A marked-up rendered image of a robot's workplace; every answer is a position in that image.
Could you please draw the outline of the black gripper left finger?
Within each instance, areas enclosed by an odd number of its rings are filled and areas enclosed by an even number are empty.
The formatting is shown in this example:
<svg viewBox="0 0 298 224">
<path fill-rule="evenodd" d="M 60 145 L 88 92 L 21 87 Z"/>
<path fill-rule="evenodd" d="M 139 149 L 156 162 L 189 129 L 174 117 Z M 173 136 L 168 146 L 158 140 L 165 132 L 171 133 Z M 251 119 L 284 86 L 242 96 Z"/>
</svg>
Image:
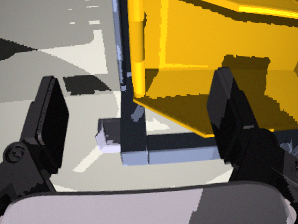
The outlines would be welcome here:
<svg viewBox="0 0 298 224">
<path fill-rule="evenodd" d="M 56 192 L 49 178 L 62 166 L 68 120 L 69 110 L 58 79 L 44 76 L 29 106 L 20 140 L 3 152 L 0 217 L 20 197 Z"/>
</svg>

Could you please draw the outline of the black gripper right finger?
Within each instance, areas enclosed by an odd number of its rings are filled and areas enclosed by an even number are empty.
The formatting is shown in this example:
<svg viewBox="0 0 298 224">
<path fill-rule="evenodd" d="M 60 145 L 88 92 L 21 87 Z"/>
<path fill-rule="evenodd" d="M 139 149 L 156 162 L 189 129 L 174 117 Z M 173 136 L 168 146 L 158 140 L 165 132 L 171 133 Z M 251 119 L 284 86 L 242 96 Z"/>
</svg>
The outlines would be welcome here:
<svg viewBox="0 0 298 224">
<path fill-rule="evenodd" d="M 298 224 L 298 158 L 278 146 L 272 131 L 259 128 L 229 67 L 214 71 L 206 107 L 220 158 L 234 168 L 229 181 L 274 186 L 296 211 Z"/>
</svg>

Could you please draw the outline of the dark grey metal shelf rack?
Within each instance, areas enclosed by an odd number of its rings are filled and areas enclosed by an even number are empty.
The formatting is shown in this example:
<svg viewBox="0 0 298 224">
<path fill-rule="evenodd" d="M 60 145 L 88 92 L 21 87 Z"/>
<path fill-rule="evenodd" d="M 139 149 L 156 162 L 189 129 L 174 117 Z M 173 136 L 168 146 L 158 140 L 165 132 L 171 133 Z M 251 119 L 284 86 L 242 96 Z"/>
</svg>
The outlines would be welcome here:
<svg viewBox="0 0 298 224">
<path fill-rule="evenodd" d="M 99 118 L 96 142 L 102 153 L 120 152 L 123 166 L 221 159 L 215 137 L 195 132 L 147 135 L 145 107 L 133 102 L 127 0 L 112 0 L 121 90 L 120 118 Z M 298 129 L 274 131 L 278 146 L 298 158 Z"/>
</svg>

